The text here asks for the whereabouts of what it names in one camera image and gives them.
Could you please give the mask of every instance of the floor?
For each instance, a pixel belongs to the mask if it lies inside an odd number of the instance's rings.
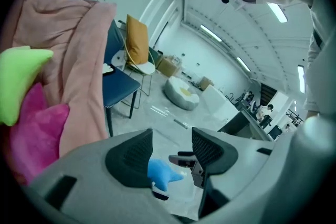
[[[252,133],[251,133],[250,125],[248,124],[244,128],[242,128],[237,133],[237,136],[243,137],[243,138],[251,138],[252,137]]]
[[[141,75],[132,73],[131,76],[141,82]],[[153,75],[150,96],[142,94],[140,108],[134,109],[132,119],[128,118],[130,108],[122,102],[112,108],[113,134],[116,136],[147,128],[153,129],[152,158],[166,161],[173,170],[185,177],[181,181],[169,183],[167,191],[169,199],[158,202],[171,214],[197,220],[203,190],[193,185],[190,169],[169,163],[168,156],[177,155],[178,151],[192,151],[191,127],[219,130],[224,123],[210,115],[202,98],[194,111],[186,111],[175,106],[163,92],[166,80],[167,77],[158,71]],[[150,77],[145,77],[143,85],[145,92],[149,90],[149,83]],[[194,90],[201,96],[202,92],[199,89]],[[138,104],[139,97],[138,92],[135,105]],[[130,103],[131,96],[125,101]]]

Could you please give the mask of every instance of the white chair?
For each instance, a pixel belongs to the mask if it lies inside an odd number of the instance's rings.
[[[124,23],[123,21],[119,21],[122,25],[121,29],[123,28],[127,28],[127,24]],[[141,80],[141,86],[140,86],[140,96],[139,96],[139,103],[138,103],[138,106],[134,106],[135,109],[138,109],[140,107],[140,101],[141,101],[141,95],[142,95],[142,92],[144,94],[146,94],[147,96],[150,96],[150,93],[151,93],[151,85],[152,85],[152,75],[155,73],[155,63],[154,63],[154,59],[153,59],[153,56],[152,54],[150,53],[149,51],[149,57],[151,59],[151,62],[148,61],[146,63],[142,63],[142,64],[136,64],[134,62],[134,60],[132,59],[129,51],[128,51],[128,48],[127,48],[127,45],[126,45],[126,39],[124,38],[124,48],[125,48],[125,57],[128,58],[129,61],[132,62],[132,64],[129,64],[127,63],[127,65],[131,68],[131,73],[129,74],[129,76],[132,75],[133,71],[136,71],[137,73],[139,73],[141,76],[142,76],[142,80]],[[144,81],[144,77],[146,76],[150,76],[151,79],[150,79],[150,83],[149,83],[149,90],[148,90],[148,93],[146,93],[142,87],[143,87],[143,81]]]

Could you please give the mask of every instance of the ceiling light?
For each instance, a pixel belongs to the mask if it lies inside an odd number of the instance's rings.
[[[271,8],[271,10],[274,12],[274,14],[277,16],[277,18],[279,19],[281,23],[286,23],[288,21],[285,14],[283,13],[282,9],[279,7],[278,4],[269,3],[269,2],[267,2],[267,4]]]
[[[213,36],[217,41],[222,42],[222,40],[215,35],[214,33],[212,33],[208,28],[206,28],[204,25],[201,25],[201,29],[203,29],[204,31],[206,31],[208,34],[210,34],[211,36]]]
[[[306,92],[305,82],[303,75],[305,74],[305,69],[303,66],[298,66],[299,80],[300,80],[300,91],[302,93]]]
[[[240,57],[237,57],[237,60],[241,63],[241,65],[243,67],[245,67],[245,69],[248,71],[248,72],[251,72],[251,70],[247,67],[247,65],[243,62],[243,60],[241,60]]]

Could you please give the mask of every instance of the chair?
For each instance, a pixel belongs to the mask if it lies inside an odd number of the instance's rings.
[[[111,63],[112,57],[122,49],[123,43],[123,38],[118,30],[116,22],[113,20],[108,31],[104,63]],[[132,118],[134,103],[137,97],[136,94],[139,87],[140,83],[117,68],[114,73],[103,76],[103,103],[110,136],[113,136],[111,108],[133,93],[129,115],[129,118]]]
[[[129,21],[129,19],[132,19],[133,21],[136,21],[136,23],[138,25],[141,26],[141,29],[138,29],[137,32],[139,34],[139,39],[141,39],[140,42],[143,42],[143,44],[145,44],[145,46],[148,47],[149,49],[149,42],[148,42],[148,34],[147,34],[147,27],[145,26],[145,24],[139,22],[138,20],[132,18],[130,15],[127,16],[127,22]],[[125,22],[123,21],[119,21],[123,27],[126,28],[126,32],[127,32],[127,38],[126,40],[124,41],[124,46],[125,46],[125,51],[126,51],[126,56],[127,56],[127,63],[128,63],[128,66],[131,68],[131,73],[130,75],[132,75],[132,72],[133,71],[136,71],[137,73],[139,73],[141,76],[142,76],[142,80],[141,80],[141,87],[140,87],[140,97],[139,97],[139,103],[138,103],[138,106],[137,107],[134,107],[135,109],[138,109],[140,107],[140,101],[141,101],[141,94],[142,92],[144,94],[146,94],[147,96],[150,96],[150,93],[151,93],[151,84],[152,84],[152,75],[155,73],[155,62],[154,62],[154,59],[153,59],[153,56],[152,54],[150,53],[150,51],[148,51],[148,59],[147,59],[147,62],[145,63],[141,63],[141,64],[137,64],[135,63],[135,61],[133,60],[133,58],[131,57],[131,54],[129,52],[129,49],[128,49],[128,46],[127,44],[129,43],[128,42],[128,34],[129,34],[129,31],[127,29],[128,27],[128,24],[126,24]],[[146,76],[150,76],[151,79],[150,79],[150,84],[149,84],[149,91],[148,93],[146,93],[142,87],[143,87],[143,81],[144,81],[144,78]]]

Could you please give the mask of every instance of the metal chair leg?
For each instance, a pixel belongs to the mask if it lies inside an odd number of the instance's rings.
[[[142,90],[144,94],[146,94],[147,96],[149,96],[151,94],[152,75],[144,75],[143,77],[145,77],[145,76],[151,76],[151,80],[149,82],[149,91],[148,91],[148,93],[146,93],[144,90]]]
[[[107,126],[109,129],[109,135],[110,137],[113,137],[111,108],[105,108],[105,111],[106,111],[106,119],[107,119]]]
[[[142,76],[142,81],[141,81],[141,87],[140,87],[140,96],[139,96],[139,103],[138,103],[138,107],[134,107],[135,109],[138,109],[138,108],[140,107],[141,93],[143,92],[143,90],[142,90],[142,86],[143,86],[143,78],[144,78],[144,76]]]
[[[137,92],[138,90],[136,90],[134,93],[133,93],[133,97],[132,97],[132,103],[131,103],[131,110],[130,110],[130,119],[132,118],[132,114],[133,114],[133,108],[134,108],[134,103],[135,103],[135,99],[137,98]]]

